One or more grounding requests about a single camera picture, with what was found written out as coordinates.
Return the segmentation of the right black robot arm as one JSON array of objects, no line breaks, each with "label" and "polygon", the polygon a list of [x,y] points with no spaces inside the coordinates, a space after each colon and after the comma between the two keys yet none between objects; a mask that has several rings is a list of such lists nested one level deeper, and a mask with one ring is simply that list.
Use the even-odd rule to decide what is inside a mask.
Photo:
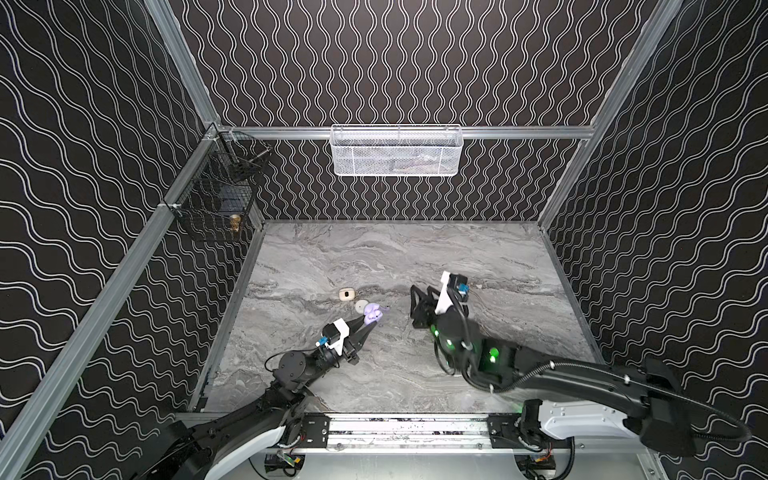
[{"label": "right black robot arm", "polygon": [[740,444],[752,437],[741,420],[684,395],[659,361],[642,367],[600,365],[487,336],[469,319],[467,297],[465,284],[410,288],[412,325],[430,332],[446,374],[487,393],[533,389],[569,397],[590,410],[576,414],[553,401],[525,401],[516,434],[531,446],[594,433],[627,436],[659,453],[692,457],[700,441]]}]

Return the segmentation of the purple round disc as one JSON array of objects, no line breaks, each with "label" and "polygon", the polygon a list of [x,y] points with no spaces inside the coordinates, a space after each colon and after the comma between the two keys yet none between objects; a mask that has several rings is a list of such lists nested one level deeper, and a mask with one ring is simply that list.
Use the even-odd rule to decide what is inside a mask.
[{"label": "purple round disc", "polygon": [[387,306],[381,306],[377,303],[368,303],[363,309],[364,324],[370,325],[378,322],[389,310],[390,308]]}]

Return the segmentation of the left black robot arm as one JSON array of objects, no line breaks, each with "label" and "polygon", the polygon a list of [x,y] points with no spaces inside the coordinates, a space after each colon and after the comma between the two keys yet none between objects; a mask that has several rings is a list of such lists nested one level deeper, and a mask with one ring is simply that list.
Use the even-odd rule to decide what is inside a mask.
[{"label": "left black robot arm", "polygon": [[361,315],[326,324],[315,346],[276,355],[278,365],[264,393],[224,416],[187,427],[171,425],[173,441],[150,458],[134,479],[221,479],[254,454],[301,439],[300,426],[312,396],[309,387],[346,361],[359,362],[368,336],[382,315]]}]

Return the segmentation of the white round disc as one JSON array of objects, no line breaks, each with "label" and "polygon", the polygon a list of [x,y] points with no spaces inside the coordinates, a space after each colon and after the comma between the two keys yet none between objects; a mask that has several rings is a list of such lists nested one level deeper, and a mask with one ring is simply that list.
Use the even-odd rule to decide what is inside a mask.
[{"label": "white round disc", "polygon": [[365,308],[367,307],[367,305],[368,305],[367,300],[364,300],[364,299],[358,300],[354,304],[355,311],[359,315],[362,315],[365,312]]}]

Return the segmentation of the beige earbud charging case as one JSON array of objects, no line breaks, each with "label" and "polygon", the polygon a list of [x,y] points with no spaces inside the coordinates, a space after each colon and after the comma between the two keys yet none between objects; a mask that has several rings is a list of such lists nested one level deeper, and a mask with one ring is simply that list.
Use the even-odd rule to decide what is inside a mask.
[{"label": "beige earbud charging case", "polygon": [[342,302],[352,301],[356,298],[356,291],[353,288],[342,288],[338,291],[338,297]]}]

